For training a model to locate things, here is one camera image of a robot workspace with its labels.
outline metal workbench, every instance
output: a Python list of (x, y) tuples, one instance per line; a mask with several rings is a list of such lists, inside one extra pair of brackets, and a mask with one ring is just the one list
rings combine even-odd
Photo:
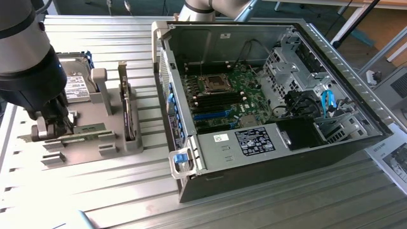
[(0, 224), (20, 205), (53, 202), (82, 210), (97, 228), (405, 228), (405, 195), (364, 152), (329, 167), (178, 204), (150, 63), (149, 25), (157, 20), (170, 17), (46, 17), (54, 50), (88, 49), (94, 67), (108, 70), (108, 87), (117, 85), (117, 61), (128, 62), (145, 150), (42, 170), (34, 152), (16, 145), (22, 109), (8, 105)]

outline blue pcie slot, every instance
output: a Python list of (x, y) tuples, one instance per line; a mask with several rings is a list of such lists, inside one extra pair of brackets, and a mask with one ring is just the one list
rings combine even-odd
[(229, 115), (230, 109), (226, 111), (216, 112), (216, 113), (209, 113), (209, 114), (197, 114), (193, 117), (193, 120), (204, 120), (204, 119), (210, 119), (210, 118), (225, 118)]

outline label sticker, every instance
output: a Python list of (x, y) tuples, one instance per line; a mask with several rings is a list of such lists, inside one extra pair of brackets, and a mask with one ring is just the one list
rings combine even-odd
[(245, 156), (252, 156), (274, 150), (264, 127), (237, 131), (234, 134), (241, 152)]
[(229, 33), (221, 33), (220, 34), (220, 39), (228, 39), (230, 38), (230, 34)]
[(214, 138), (214, 142), (228, 141), (229, 139), (228, 134), (213, 135), (213, 138)]
[(82, 76), (66, 77), (65, 93), (66, 99), (89, 97), (89, 92)]

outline hard drive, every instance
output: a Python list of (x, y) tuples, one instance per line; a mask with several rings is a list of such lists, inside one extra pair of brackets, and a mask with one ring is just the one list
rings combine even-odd
[(90, 69), (93, 68), (90, 53), (58, 53), (57, 57), (66, 74), (65, 93), (68, 102), (89, 101), (89, 93), (97, 92), (96, 84), (90, 79)]

